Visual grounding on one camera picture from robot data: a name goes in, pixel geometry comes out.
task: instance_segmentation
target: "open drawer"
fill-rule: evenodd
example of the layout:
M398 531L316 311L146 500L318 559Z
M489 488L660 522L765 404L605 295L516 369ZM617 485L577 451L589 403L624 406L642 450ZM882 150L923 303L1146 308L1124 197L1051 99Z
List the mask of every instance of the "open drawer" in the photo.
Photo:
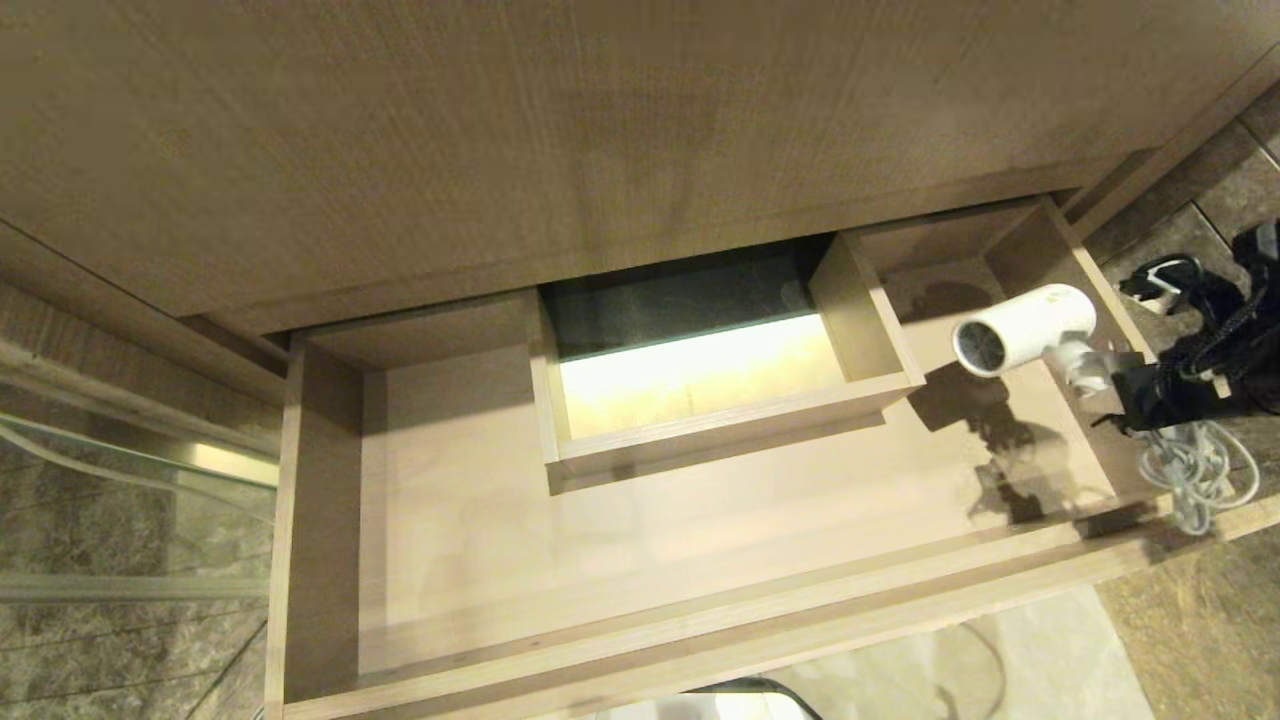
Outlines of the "open drawer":
M696 279L713 278L704 270ZM924 378L858 238L837 237L804 279L812 304L799 305L809 313L564 363L543 296L526 291L552 492L882 421L878 411ZM637 295L696 302L631 292L630 304Z
M561 495L548 460L566 443L548 432L531 290L296 337L269 710L573 717L961 621L1196 544L1164 532L1167 503L1138 477L1137 443L1091 427L1042 363L998 380L956 373L959 316L1050 282L1093 299L1097 342L1144 350L1051 202L841 242L861 247L850 258L869 266L868 299L882 284L876 327L900 325L895 372L916 384L918 364L923 387L854 429ZM1226 512L1221 536L1274 514Z

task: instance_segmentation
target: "wood grain surface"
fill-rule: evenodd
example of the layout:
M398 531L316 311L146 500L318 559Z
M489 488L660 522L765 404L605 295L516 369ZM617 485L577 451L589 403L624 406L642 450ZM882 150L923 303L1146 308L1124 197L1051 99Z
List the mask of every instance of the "wood grain surface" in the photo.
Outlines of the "wood grain surface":
M672 232L662 242L609 245L584 255L567 250L462 270L380 281L358 287L265 301L209 318L246 337L349 318L500 292L535 283L648 265L690 255L719 252L745 245L855 228L954 208L1075 187L1108 173L1129 154L1071 160L1037 168L1014 168L924 188L900 190L854 200L758 215L710 228Z
M276 405L236 392L0 282L0 379L161 436L280 451Z
M300 717L311 717L320 716L321 707L328 707L330 712L335 707L392 707L425 697L472 691L534 673L652 648L664 642L680 642L781 614L813 610L852 597L874 596L904 582L923 583L1005 564L1065 548L1080 541L1079 528L1065 516L1021 527L995 528L975 536L916 546L650 611L577 625L538 635L532 641L490 646L463 657L443 657L365 675L360 689L323 701L297 703L291 710Z
M284 363L233 352L3 222L0 281L234 391L283 402Z
M998 297L980 261L950 272ZM943 356L951 323L908 324L913 352ZM1048 370L1005 383L1033 441L1007 480L1044 511L1111 496ZM878 427L552 497L525 345L366 387L385 429L364 446L362 673L1009 523L975 475L989 438L959 416L931 432L908 402Z
M266 635L273 720L356 680L364 391L360 372L324 350L291 350Z
M923 384L877 272L858 234L841 233L809 282L840 369L849 382L901 372Z
M430 363L503 347L525 332L526 295L534 291L472 297L365 318L300 333L362 370Z
M1142 158L1142 163L1116 168L1108 178L1106 192L1093 193L1070 209L1069 220L1082 238L1089 237L1126 205L1138 199L1147 188L1165 177L1179 163L1190 156L1208 138L1226 127L1233 118L1243 113L1251 102L1268 87L1280 82L1280 42L1271 49L1248 72L1226 87L1222 94L1162 145L1158 150Z
M1094 347L1129 348L1142 354L1147 363L1155 361L1155 354L1102 270L1084 250L1075 229L1048 199L1041 197L1039 209L991 247L986 259L992 273L1010 292L1027 292L1055 282L1079 288L1093 301L1098 314L1097 329L1091 337ZM1129 438L1116 433L1108 424L1089 427L1093 418L1074 401L1071 409L1080 418L1091 446L1115 489L1120 493L1144 489L1147 482L1138 474Z
M0 211L172 315L1152 147L1280 28L1272 3L1102 0L4 13Z
M1020 197L919 218L847 231L856 237L867 261L884 273L978 258L1038 202Z

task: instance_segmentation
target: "wooden cabinet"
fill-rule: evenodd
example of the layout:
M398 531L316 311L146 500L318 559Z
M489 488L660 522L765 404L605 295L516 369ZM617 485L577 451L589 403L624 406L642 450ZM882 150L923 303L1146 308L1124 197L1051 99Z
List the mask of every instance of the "wooden cabinet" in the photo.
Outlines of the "wooden cabinet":
M1088 186L1275 3L10 8L6 220L244 334Z
M906 236L968 252L904 263ZM274 707L584 714L957 621L1194 544L1164 532L1167 501L1138 475L1139 445L1094 427L1041 361L978 380L951 356L959 316L1050 282L1093 300L1097 342L1146 350L1048 199L851 231L836 250L851 247L883 283L902 342L892 351L923 387L856 429L561 495L529 293L300 337L273 568ZM850 322L884 327L878 314ZM1258 527L1271 505L1224 514L1222 533Z

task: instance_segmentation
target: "wooden drawer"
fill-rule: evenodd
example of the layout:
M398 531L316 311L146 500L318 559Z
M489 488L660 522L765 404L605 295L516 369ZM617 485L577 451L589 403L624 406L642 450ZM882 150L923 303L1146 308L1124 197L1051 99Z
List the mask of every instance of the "wooden drawer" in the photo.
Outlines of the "wooden drawer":
M812 315L561 364L527 291L552 492L845 432L924 384L856 237L831 245L808 292Z
M919 384L916 365L923 387L856 429L561 495L531 291L297 337L269 710L572 717L1211 542L1165 532L1138 445L1091 427L1042 363L991 382L956 373L957 316L1048 282L1093 299L1096 341L1146 348L1047 199L836 247L868 265L859 292L884 301L860 322L892 338L892 389ZM1272 503L1221 515L1221 537L1267 524Z

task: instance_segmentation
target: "marble floor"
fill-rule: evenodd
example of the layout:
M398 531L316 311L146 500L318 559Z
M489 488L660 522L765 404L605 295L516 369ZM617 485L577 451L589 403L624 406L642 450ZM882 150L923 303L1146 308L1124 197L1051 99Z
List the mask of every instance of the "marble floor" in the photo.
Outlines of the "marble floor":
M70 442L40 445L268 516L274 507L273 489ZM264 577L270 537L268 524L207 500L68 470L0 442L0 571ZM0 717L248 717L216 712L216 692L265 623L265 598L0 605Z

